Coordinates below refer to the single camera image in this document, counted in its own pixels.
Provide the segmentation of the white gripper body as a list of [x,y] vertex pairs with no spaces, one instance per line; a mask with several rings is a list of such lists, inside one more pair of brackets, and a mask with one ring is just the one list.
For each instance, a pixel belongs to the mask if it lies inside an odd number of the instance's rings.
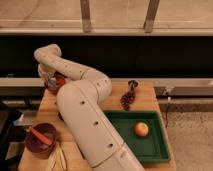
[[39,76],[45,81],[49,81],[55,74],[55,70],[46,66],[46,65],[43,65],[43,64],[39,64],[38,65],[38,73],[39,73]]

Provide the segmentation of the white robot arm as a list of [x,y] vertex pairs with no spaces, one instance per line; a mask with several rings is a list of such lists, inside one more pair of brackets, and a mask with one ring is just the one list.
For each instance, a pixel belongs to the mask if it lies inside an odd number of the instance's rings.
[[104,73],[62,57],[56,44],[34,52],[41,78],[59,72],[69,78],[57,93],[57,107],[93,171],[145,171],[99,104],[112,91]]

